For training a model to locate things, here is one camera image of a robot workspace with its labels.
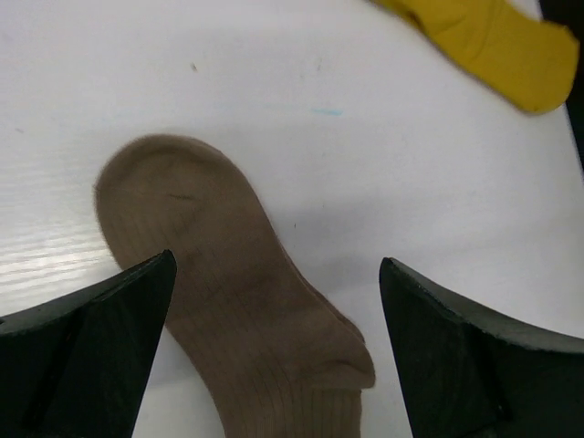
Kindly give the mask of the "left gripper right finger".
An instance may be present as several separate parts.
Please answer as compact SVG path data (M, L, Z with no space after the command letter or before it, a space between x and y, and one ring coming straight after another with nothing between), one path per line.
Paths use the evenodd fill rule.
M394 258L379 281L413 436L582 436L582 339L510 318Z

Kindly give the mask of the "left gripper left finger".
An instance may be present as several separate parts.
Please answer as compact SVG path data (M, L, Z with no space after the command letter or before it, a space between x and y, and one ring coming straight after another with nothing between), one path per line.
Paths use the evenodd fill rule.
M171 251L1 318L4 437L130 437L170 305Z

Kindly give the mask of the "tan sock with red cuff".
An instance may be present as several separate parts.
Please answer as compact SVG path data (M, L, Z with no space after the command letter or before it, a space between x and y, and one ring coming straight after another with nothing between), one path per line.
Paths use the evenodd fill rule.
M228 437L357 437L375 383L359 329L299 273L256 193L220 151L154 134L116 153L95 187L122 269L177 265L166 327Z

